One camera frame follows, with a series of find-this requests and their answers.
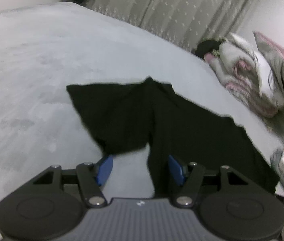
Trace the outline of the black item behind quilt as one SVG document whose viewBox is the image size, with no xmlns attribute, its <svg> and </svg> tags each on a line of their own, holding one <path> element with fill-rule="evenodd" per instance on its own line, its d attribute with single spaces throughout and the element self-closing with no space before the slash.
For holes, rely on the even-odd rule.
<svg viewBox="0 0 284 241">
<path fill-rule="evenodd" d="M 197 57 L 204 59 L 204 56 L 207 53 L 211 53 L 213 50 L 219 50 L 221 43 L 222 43 L 221 40 L 214 40 L 214 39 L 203 40 L 197 45 L 194 54 Z"/>
</svg>

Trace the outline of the folded pink white quilt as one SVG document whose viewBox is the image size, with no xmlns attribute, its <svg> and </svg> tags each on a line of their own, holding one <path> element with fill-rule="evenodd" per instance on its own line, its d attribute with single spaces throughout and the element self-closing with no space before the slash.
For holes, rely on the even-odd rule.
<svg viewBox="0 0 284 241">
<path fill-rule="evenodd" d="M 264 56 L 241 36 L 230 33 L 217 53 L 204 55 L 220 84 L 251 111 L 273 117 L 284 110 L 284 92 Z"/>
</svg>

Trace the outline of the black garment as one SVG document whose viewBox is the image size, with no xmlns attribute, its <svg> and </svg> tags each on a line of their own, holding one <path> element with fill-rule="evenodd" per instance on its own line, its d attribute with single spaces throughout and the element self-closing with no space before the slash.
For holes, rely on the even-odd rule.
<svg viewBox="0 0 284 241">
<path fill-rule="evenodd" d="M 105 155 L 150 147 L 147 166 L 156 197 L 177 190 L 169 156 L 209 170 L 231 166 L 267 192 L 279 178 L 234 120 L 177 95 L 151 78 L 135 84 L 68 85 L 72 103 Z"/>
</svg>

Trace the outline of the grey bed sheet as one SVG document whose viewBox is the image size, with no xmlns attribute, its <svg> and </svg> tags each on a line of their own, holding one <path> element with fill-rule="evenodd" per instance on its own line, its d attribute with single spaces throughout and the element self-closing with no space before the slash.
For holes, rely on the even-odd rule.
<svg viewBox="0 0 284 241">
<path fill-rule="evenodd" d="M 52 164 L 95 162 L 101 150 L 66 86 L 151 77 L 232 117 L 269 159 L 282 141 L 228 93 L 202 59 L 75 3 L 0 12 L 0 200 Z"/>
</svg>

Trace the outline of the grey dotted curtain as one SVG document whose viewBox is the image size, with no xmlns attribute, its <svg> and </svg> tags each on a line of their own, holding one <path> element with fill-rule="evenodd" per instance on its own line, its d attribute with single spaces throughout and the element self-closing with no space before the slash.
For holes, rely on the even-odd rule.
<svg viewBox="0 0 284 241">
<path fill-rule="evenodd" d="M 236 32 L 255 1 L 84 0 L 83 4 L 190 51 L 204 39 Z"/>
</svg>

